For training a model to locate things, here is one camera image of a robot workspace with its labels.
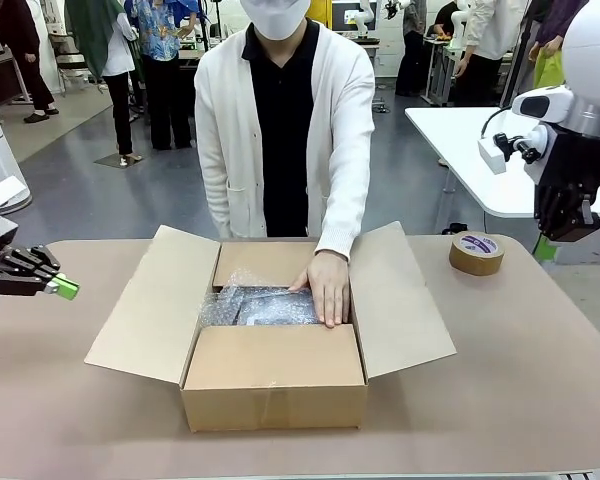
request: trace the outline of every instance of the bubble wrap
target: bubble wrap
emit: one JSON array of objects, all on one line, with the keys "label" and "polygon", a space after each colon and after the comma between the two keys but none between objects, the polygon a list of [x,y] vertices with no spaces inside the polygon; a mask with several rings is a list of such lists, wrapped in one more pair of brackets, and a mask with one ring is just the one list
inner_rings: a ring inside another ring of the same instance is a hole
[{"label": "bubble wrap", "polygon": [[208,295],[200,313],[203,327],[228,325],[318,324],[309,289],[241,287],[258,284],[248,272],[235,272],[219,293]]}]

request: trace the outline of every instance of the open cardboard box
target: open cardboard box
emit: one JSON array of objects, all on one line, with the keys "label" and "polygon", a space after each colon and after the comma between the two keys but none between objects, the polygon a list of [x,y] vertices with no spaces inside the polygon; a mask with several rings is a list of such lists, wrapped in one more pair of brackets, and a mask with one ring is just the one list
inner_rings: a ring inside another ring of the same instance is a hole
[{"label": "open cardboard box", "polygon": [[314,249],[162,226],[85,362],[178,385],[192,431],[358,427],[369,379],[455,353],[399,223],[354,244],[350,324],[198,324],[236,270],[258,279],[244,286],[288,287]]}]

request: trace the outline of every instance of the gray floor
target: gray floor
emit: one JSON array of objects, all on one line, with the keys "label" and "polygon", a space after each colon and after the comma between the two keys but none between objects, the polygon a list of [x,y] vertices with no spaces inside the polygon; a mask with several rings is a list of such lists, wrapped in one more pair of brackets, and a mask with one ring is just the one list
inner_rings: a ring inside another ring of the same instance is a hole
[{"label": "gray floor", "polygon": [[[432,234],[446,170],[405,117],[418,99],[394,99],[380,90],[391,112],[376,114],[372,143],[372,184],[365,230],[399,220],[408,234]],[[22,164],[34,203],[11,218],[20,224],[19,243],[64,239],[149,238],[160,224],[203,236],[216,232],[207,212],[194,149],[152,152],[141,122],[133,125],[135,149],[148,158],[128,170],[93,163],[114,152],[113,120],[106,110]],[[482,230],[479,205],[462,188],[454,221]],[[532,248],[532,220],[486,218],[487,229]],[[600,232],[564,249],[561,263],[600,263]]]}]

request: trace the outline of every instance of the black collar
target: black collar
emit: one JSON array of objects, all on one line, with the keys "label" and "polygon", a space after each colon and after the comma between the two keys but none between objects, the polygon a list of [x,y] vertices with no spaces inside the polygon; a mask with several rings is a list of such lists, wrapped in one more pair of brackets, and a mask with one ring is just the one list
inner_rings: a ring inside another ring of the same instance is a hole
[{"label": "black collar", "polygon": [[[295,53],[293,58],[302,60],[313,60],[318,45],[318,37],[320,36],[320,25],[310,18],[307,18],[307,30],[302,37],[302,41]],[[248,61],[268,59],[267,53],[264,51],[260,40],[256,35],[256,27],[249,25],[246,33],[246,44],[242,51],[242,58]]]}]

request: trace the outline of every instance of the purple shirt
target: purple shirt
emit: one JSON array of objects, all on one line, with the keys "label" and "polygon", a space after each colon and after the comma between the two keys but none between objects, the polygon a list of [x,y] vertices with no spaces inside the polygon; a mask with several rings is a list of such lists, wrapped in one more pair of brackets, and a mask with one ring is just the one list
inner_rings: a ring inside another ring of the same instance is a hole
[{"label": "purple shirt", "polygon": [[551,11],[545,19],[536,41],[544,47],[558,35],[564,38],[573,18],[589,0],[558,0],[553,2]]}]

